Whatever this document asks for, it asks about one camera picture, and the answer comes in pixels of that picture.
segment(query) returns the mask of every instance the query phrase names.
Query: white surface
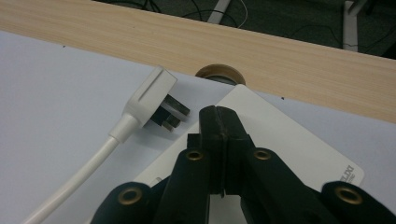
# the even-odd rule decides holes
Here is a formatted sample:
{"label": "white surface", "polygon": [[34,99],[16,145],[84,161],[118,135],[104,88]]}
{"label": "white surface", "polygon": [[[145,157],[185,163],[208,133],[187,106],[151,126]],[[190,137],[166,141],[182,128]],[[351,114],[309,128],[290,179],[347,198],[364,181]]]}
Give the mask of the white surface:
{"label": "white surface", "polygon": [[[21,223],[101,146],[152,67],[0,32],[0,223]],[[173,73],[192,109],[173,133],[149,123],[119,146],[45,223],[82,223],[133,180],[231,86]],[[356,162],[362,187],[396,213],[396,125],[260,93]]]}

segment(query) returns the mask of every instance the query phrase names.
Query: black cable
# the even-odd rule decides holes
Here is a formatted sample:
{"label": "black cable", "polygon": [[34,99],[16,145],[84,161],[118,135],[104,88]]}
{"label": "black cable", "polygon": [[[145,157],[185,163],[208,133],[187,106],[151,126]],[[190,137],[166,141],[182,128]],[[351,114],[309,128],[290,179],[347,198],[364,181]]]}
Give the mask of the black cable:
{"label": "black cable", "polygon": [[327,26],[327,25],[305,25],[305,26],[302,26],[302,27],[300,27],[300,28],[298,28],[296,31],[294,31],[291,35],[289,35],[289,36],[285,36],[285,37],[287,37],[287,38],[293,38],[297,33],[299,33],[300,31],[302,31],[303,29],[305,29],[305,28],[308,28],[308,27],[320,27],[320,28],[326,28],[326,29],[328,29],[331,33],[332,33],[332,38],[334,38],[334,40],[338,43],[338,44],[343,44],[336,36],[335,36],[335,34],[334,34],[334,32],[332,31],[332,27],[330,27],[330,26]]}
{"label": "black cable", "polygon": [[157,6],[157,4],[154,2],[154,0],[148,0],[149,4],[151,5],[152,11],[158,12],[158,13],[163,13],[161,9]]}
{"label": "black cable", "polygon": [[149,0],[145,0],[145,3],[143,4],[143,7],[142,7],[143,10],[149,11],[148,3],[149,3]]}
{"label": "black cable", "polygon": [[387,38],[388,36],[392,35],[394,32],[396,31],[396,25],[393,25],[392,27],[390,27],[390,29],[388,30],[387,34],[382,36],[381,38],[379,38],[378,40],[376,40],[373,44],[369,45],[366,51],[364,51],[364,53],[367,53],[368,51],[370,51],[375,45],[377,45],[378,43],[380,43],[381,41],[383,41],[385,38]]}
{"label": "black cable", "polygon": [[197,12],[198,12],[198,14],[199,14],[199,20],[200,20],[200,21],[203,21],[203,19],[202,19],[202,13],[201,13],[201,10],[198,8],[197,3],[195,2],[195,0],[191,0],[191,1],[192,1],[192,3],[195,5],[195,8],[197,9]]}
{"label": "black cable", "polygon": [[305,25],[302,26],[300,28],[298,28],[296,31],[294,31],[291,35],[287,36],[285,35],[284,37],[287,38],[293,38],[297,33],[299,33],[300,31],[302,31],[303,29],[307,28],[307,27],[321,27],[321,28],[326,28],[328,29],[331,33],[332,33],[332,37],[334,38],[334,40],[339,44],[339,45],[348,45],[350,47],[359,47],[359,48],[364,48],[367,49],[366,51],[364,51],[364,53],[367,53],[368,51],[370,51],[375,45],[377,45],[378,43],[380,43],[381,41],[383,41],[385,38],[387,38],[388,36],[392,35],[395,31],[396,31],[396,25],[392,26],[386,35],[382,36],[381,38],[379,38],[378,40],[376,40],[374,43],[370,44],[369,46],[363,46],[363,45],[350,45],[347,43],[343,43],[342,41],[340,41],[334,34],[334,31],[332,30],[332,27],[327,26],[327,25]]}
{"label": "black cable", "polygon": [[202,13],[202,12],[218,12],[218,13],[221,13],[221,14],[223,14],[224,16],[228,17],[228,18],[233,22],[235,28],[238,27],[238,24],[236,23],[236,20],[235,20],[232,16],[228,15],[228,14],[225,13],[225,12],[218,11],[218,10],[214,10],[214,9],[206,9],[206,10],[194,11],[194,12],[191,12],[191,13],[188,13],[188,14],[182,16],[182,18],[187,18],[187,17],[189,17],[190,15],[197,14],[197,13],[200,13],[200,12],[201,12],[201,13]]}
{"label": "black cable", "polygon": [[133,1],[129,1],[129,0],[115,0],[115,1],[109,1],[108,3],[109,4],[117,4],[117,3],[131,4],[131,5],[140,7],[140,9],[142,9],[142,10],[147,10],[143,4],[136,3],[136,2],[133,2]]}

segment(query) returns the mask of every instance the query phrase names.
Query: white power cord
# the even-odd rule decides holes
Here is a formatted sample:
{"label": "white power cord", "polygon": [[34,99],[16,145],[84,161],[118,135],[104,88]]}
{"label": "white power cord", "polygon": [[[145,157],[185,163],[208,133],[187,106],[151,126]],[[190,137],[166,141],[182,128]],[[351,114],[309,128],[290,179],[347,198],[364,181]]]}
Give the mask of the white power cord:
{"label": "white power cord", "polygon": [[23,224],[39,224],[61,205],[105,161],[119,143],[124,143],[138,128],[155,118],[155,122],[171,130],[180,120],[161,107],[166,103],[187,115],[190,110],[168,95],[177,79],[162,67],[156,67],[129,99],[122,117],[109,132],[109,137],[98,152],[63,186],[44,201]]}

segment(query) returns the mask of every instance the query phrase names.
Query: wooden tabletop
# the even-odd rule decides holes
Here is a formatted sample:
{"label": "wooden tabletop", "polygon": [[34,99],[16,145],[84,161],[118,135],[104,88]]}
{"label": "wooden tabletop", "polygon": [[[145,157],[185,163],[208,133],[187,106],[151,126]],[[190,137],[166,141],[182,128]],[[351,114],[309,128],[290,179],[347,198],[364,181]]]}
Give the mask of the wooden tabletop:
{"label": "wooden tabletop", "polygon": [[0,29],[189,75],[223,63],[253,90],[396,123],[389,59],[90,0],[0,0]]}

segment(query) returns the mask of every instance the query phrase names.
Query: floor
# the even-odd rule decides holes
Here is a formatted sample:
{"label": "floor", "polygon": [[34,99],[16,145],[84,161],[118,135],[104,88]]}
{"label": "floor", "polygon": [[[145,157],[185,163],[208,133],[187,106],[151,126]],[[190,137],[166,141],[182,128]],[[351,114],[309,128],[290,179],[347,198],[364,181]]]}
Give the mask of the floor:
{"label": "floor", "polygon": [[[210,10],[217,3],[217,0],[123,0],[111,3],[142,8],[145,1],[148,10],[198,21],[207,21],[212,13]],[[344,0],[232,0],[220,24],[340,49],[343,6]],[[396,42],[396,1],[378,0],[370,15],[366,9],[367,6],[358,15],[359,52],[380,56]]]}

